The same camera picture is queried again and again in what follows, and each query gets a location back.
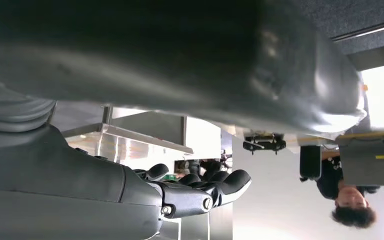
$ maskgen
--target black hair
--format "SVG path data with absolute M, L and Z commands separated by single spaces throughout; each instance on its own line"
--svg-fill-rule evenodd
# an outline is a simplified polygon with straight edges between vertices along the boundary
M 347 227 L 367 229 L 376 222 L 376 213 L 370 207 L 353 209 L 350 207 L 337 206 L 336 209 L 332 211 L 332 219 Z

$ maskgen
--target bolt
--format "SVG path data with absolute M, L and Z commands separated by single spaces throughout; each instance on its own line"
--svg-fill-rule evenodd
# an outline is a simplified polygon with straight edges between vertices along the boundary
M 164 206 L 162 209 L 161 209 L 161 213 L 164 214 L 164 215 L 170 215 L 172 213 L 172 207 L 170 206 Z
M 213 200 L 212 200 L 211 198 L 208 197 L 208 198 L 206 198 L 206 199 L 204 200 L 203 205 L 204 205 L 204 209 L 205 209 L 205 210 L 210 210 L 211 207 L 213 206 Z

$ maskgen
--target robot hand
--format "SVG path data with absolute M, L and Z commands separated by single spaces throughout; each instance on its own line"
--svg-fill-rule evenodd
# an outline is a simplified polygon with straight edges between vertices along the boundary
M 141 170 L 140 176 L 143 177 L 146 172 L 153 172 L 154 176 L 157 173 L 163 175 L 165 169 L 168 172 L 165 165 L 158 164 L 149 171 Z M 236 170 L 232 174 L 220 171 L 208 182 L 201 181 L 197 175 L 188 174 L 179 181 L 148 181 L 148 184 L 161 193 L 161 213 L 164 217 L 175 219 L 204 214 L 212 208 L 234 202 L 248 189 L 251 177 L 244 170 Z

